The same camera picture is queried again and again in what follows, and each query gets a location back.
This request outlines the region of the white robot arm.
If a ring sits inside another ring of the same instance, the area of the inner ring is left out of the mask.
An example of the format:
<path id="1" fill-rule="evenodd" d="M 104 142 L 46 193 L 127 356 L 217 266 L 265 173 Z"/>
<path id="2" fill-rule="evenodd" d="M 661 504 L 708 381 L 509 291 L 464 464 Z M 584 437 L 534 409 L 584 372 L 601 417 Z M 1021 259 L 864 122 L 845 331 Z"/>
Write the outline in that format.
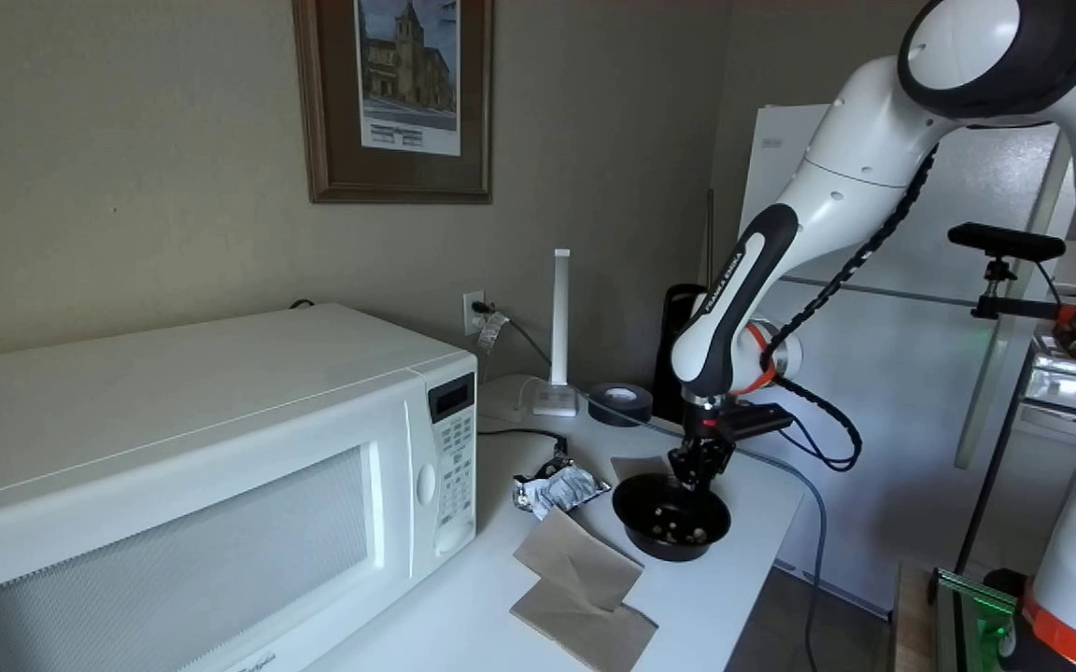
<path id="1" fill-rule="evenodd" d="M 968 128 L 1052 128 L 1076 178 L 1076 0 L 927 0 L 900 50 L 854 67 L 784 191 L 673 345 L 683 394 L 714 406 L 759 384 L 752 316 L 790 270 L 860 247 L 927 184 L 937 144 Z M 1076 486 L 1021 600 L 1032 636 L 1076 664 Z"/>

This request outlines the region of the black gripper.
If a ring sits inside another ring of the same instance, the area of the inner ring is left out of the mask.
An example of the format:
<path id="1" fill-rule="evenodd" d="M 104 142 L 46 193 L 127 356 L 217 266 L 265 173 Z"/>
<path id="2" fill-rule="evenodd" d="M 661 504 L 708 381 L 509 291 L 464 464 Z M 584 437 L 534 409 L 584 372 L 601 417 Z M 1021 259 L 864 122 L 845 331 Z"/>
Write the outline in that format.
<path id="1" fill-rule="evenodd" d="M 679 486 L 706 490 L 733 460 L 733 428 L 722 417 L 694 417 L 670 452 Z"/>

